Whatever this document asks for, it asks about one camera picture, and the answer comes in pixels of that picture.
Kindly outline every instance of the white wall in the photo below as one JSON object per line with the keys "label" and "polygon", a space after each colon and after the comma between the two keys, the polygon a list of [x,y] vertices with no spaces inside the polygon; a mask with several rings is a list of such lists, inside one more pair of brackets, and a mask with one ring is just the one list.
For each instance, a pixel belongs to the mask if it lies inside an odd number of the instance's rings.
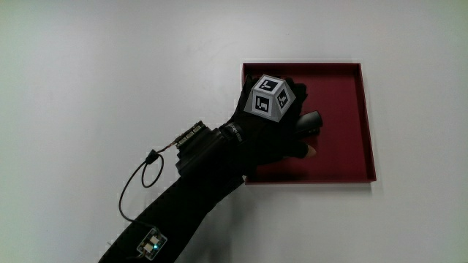
{"label": "white wall", "polygon": [[[468,1],[3,1],[0,262],[95,262],[243,58],[360,58],[378,181],[242,186],[178,262],[468,262]],[[137,180],[136,216],[178,176]],[[149,170],[154,176],[156,167]]]}

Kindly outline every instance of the black glove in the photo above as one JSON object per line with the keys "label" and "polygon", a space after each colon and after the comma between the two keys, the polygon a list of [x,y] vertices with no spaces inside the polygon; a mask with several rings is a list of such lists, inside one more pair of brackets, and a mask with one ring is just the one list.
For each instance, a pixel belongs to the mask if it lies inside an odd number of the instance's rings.
{"label": "black glove", "polygon": [[296,100],[283,115],[280,122],[274,122],[244,112],[251,89],[258,79],[246,77],[241,97],[231,119],[220,127],[226,129],[230,123],[236,123],[245,136],[243,142],[231,147],[234,166],[245,175],[254,173],[259,164],[269,164],[283,159],[285,156],[303,158],[309,152],[310,146],[293,139],[295,123],[301,114],[302,103],[307,97],[304,84],[294,84],[291,78],[286,82],[296,96]]}

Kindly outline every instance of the red box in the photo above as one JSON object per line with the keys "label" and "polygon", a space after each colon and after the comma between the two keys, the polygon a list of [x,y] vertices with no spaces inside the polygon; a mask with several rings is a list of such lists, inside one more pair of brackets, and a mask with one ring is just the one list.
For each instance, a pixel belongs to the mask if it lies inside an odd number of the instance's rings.
{"label": "red box", "polygon": [[246,184],[370,183],[376,180],[359,63],[244,63],[246,75],[291,77],[307,85],[302,114],[318,110],[320,134],[303,139],[317,150],[310,159],[261,165]]}

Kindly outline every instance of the black sleeve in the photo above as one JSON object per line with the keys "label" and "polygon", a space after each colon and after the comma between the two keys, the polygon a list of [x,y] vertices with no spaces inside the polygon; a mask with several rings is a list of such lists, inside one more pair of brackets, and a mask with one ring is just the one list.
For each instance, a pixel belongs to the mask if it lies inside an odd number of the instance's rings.
{"label": "black sleeve", "polygon": [[[193,180],[179,178],[136,218],[157,226],[167,238],[152,262],[174,262],[206,214],[244,182],[241,175],[223,170],[197,175]],[[139,255],[136,248],[149,231],[147,226],[131,223],[99,263],[150,262],[147,258],[127,259]]]}

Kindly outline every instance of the glove finger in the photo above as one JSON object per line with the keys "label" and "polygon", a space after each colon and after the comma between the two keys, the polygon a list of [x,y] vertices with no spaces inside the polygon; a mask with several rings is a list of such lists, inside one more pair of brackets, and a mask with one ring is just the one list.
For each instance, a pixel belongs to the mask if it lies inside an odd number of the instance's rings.
{"label": "glove finger", "polygon": [[300,103],[304,102],[307,98],[307,86],[303,83],[296,84],[292,92],[294,92],[295,97]]}
{"label": "glove finger", "polygon": [[290,77],[287,77],[285,78],[284,80],[286,80],[286,83],[288,84],[288,86],[291,88],[291,89],[294,89],[295,87],[295,83],[294,83],[294,80]]}
{"label": "glove finger", "polygon": [[272,164],[274,162],[281,161],[282,159],[282,156],[261,156],[257,160],[257,165]]}
{"label": "glove finger", "polygon": [[300,141],[284,141],[282,143],[283,156],[304,158],[309,152],[309,146]]}

